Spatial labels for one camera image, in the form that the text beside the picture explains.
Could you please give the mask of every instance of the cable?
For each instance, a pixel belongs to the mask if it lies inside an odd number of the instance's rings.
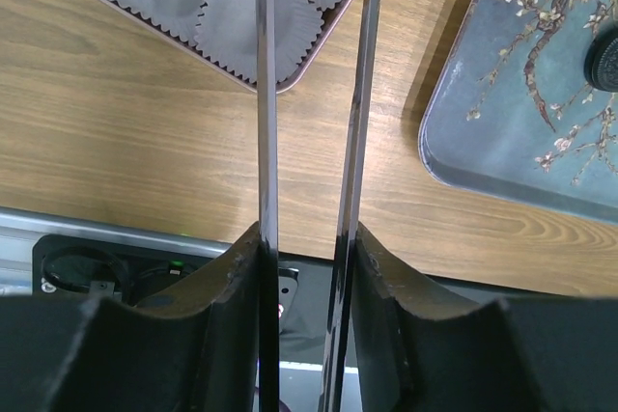
[[[88,293],[90,291],[90,286],[63,281],[57,276],[57,274],[54,274],[49,270],[49,266],[51,264],[67,256],[78,256],[83,259],[100,262],[101,264],[106,265],[118,281],[122,301],[124,303],[128,301],[130,297],[131,283],[125,264],[115,255],[96,248],[73,246],[47,253],[41,261],[41,273],[49,284],[64,291],[72,291],[77,293]]]
[[[157,264],[148,267],[137,274],[134,277],[134,281],[137,284],[142,280],[147,280],[153,278],[158,275],[167,275],[169,274],[170,262],[169,261],[160,261]],[[179,278],[184,278],[191,275],[198,269],[198,266],[192,264],[190,262],[183,262],[183,266],[179,269],[180,274],[178,274]]]

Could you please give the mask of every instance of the wood grain surface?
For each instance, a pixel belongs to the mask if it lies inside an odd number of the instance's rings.
[[[618,294],[618,229],[438,184],[418,128],[469,0],[382,0],[361,220],[427,273]],[[361,1],[279,99],[281,248],[330,258]],[[97,0],[0,0],[0,205],[234,241],[256,98]]]

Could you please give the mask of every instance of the metal baking tray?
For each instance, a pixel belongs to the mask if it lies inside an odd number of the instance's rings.
[[[223,75],[231,78],[235,82],[239,83],[245,89],[247,89],[249,91],[252,91],[252,92],[256,92],[256,84],[251,84],[248,81],[242,80],[241,78],[234,76],[232,73],[228,72],[226,69],[220,68],[218,65],[216,65],[213,62],[211,62],[211,61],[207,60],[206,58],[204,58],[200,54],[200,52],[197,51],[195,48],[193,48],[193,47],[191,47],[191,46],[189,46],[189,45],[179,41],[178,39],[172,38],[167,33],[161,31],[160,29],[158,29],[156,26],[153,26],[150,21],[144,20],[139,15],[132,14],[127,9],[121,8],[120,6],[118,6],[114,2],[109,2],[108,0],[99,0],[99,1],[103,2],[105,5],[113,8],[114,10],[119,12],[120,14],[123,14],[124,16],[132,19],[133,21],[136,21],[139,24],[141,24],[142,26],[145,26],[146,28],[150,29],[154,33],[158,34],[165,41],[168,41],[168,42],[174,44],[177,48],[179,48],[180,50],[183,50],[186,53],[190,54],[192,57],[198,59],[200,62],[208,65],[209,67],[211,67],[213,69],[216,69],[221,74],[223,74]],[[292,74],[286,80],[284,80],[282,82],[279,82],[277,84],[277,93],[278,94],[281,94],[283,92],[286,92],[286,91],[290,90],[292,88],[292,86],[294,86],[300,80],[300,78],[304,75],[305,71],[307,70],[309,65],[311,65],[311,63],[316,59],[316,57],[318,56],[318,53],[322,49],[324,43],[326,42],[326,40],[328,39],[330,34],[335,29],[335,26],[337,26],[337,23],[339,23],[339,21],[340,21],[341,17],[343,16],[343,14],[346,12],[348,7],[350,6],[351,1],[352,0],[341,0],[341,2],[339,2],[335,6],[334,9],[329,9],[329,10],[326,10],[326,11],[323,12],[323,22],[324,22],[324,24],[323,24],[322,32],[318,36],[317,40],[314,42],[314,44],[313,44],[312,48],[309,50],[308,54],[305,56],[305,58],[303,58],[302,63],[300,64],[298,69],[294,72],[294,74]]]
[[[617,10],[613,0],[472,0],[421,124],[429,172],[618,223],[617,105],[583,73]]]

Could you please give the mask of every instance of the metal blade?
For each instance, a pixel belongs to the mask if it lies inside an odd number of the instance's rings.
[[[367,143],[378,19],[379,0],[364,0],[328,305],[328,327],[319,405],[321,412],[339,412],[341,408],[350,325],[351,283],[355,265],[355,239]]]
[[[279,224],[274,0],[256,0],[260,178],[260,410],[279,410]]]

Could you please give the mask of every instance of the blue tray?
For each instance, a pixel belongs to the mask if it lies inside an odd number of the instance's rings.
[[[450,184],[618,223],[618,95],[583,73],[618,0],[473,0],[420,133]]]

